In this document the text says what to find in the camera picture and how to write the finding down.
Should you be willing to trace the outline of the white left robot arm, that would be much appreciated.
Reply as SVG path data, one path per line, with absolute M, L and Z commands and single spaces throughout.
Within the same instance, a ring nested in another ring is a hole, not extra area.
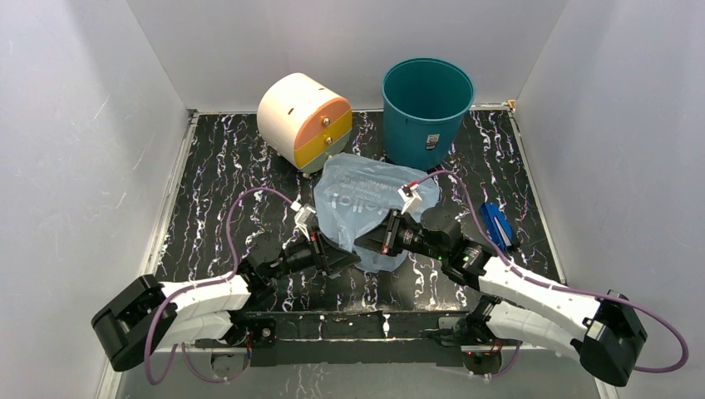
M 261 234 L 235 275 L 192 283 L 161 283 L 142 275 L 93 316 L 91 327 L 116 372 L 142 364 L 156 349 L 199 340 L 271 347 L 275 321 L 248 318 L 248 308 L 273 295 L 284 276 L 307 268 L 333 275 L 359 261 L 319 229 L 287 246 L 273 234 Z

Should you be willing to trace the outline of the translucent blue plastic bag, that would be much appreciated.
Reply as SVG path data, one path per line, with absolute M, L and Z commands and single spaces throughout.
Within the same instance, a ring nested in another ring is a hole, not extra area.
M 426 172 L 341 153 L 329 158 L 313 197 L 321 231 L 341 248 L 356 253 L 357 268 L 370 273 L 392 272 L 407 252 L 388 257 L 354 244 L 354 239 L 378 226 L 390 209 L 401 209 L 398 190 Z

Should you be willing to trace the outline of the teal plastic trash bin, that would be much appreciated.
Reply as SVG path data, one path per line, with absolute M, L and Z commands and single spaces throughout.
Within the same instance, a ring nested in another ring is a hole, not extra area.
M 436 58 L 412 58 L 382 80 L 382 139 L 395 165 L 433 170 L 448 155 L 475 99 L 470 77 Z

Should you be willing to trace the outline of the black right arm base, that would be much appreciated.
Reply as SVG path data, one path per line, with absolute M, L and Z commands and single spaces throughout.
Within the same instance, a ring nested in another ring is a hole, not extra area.
M 463 353 L 463 364 L 473 376 L 487 380 L 505 375 L 518 361 L 520 343 L 509 361 L 504 362 L 503 351 L 508 343 L 498 338 L 482 318 L 444 316 L 438 319 L 435 328 L 421 330 L 420 338 L 430 339 L 443 347 L 459 347 Z

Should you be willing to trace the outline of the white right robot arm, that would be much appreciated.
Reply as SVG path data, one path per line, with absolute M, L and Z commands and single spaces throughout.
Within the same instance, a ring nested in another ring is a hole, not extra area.
M 624 295 L 570 293 L 562 284 L 505 264 L 488 246 L 467 238 L 443 208 L 424 211 L 421 221 L 392 209 L 354 243 L 386 256 L 407 251 L 439 260 L 450 280 L 483 293 L 467 319 L 469 335 L 479 344 L 499 338 L 544 347 L 579 362 L 600 381 L 624 387 L 648 338 Z

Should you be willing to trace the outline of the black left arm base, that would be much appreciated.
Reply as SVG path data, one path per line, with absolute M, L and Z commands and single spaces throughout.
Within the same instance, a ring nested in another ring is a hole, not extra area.
M 255 348 L 272 348 L 276 343 L 277 322 L 274 318 L 228 311 L 229 329 L 222 337 L 200 338 L 198 349 L 212 351 L 210 365 L 214 378 L 237 377 L 251 365 Z

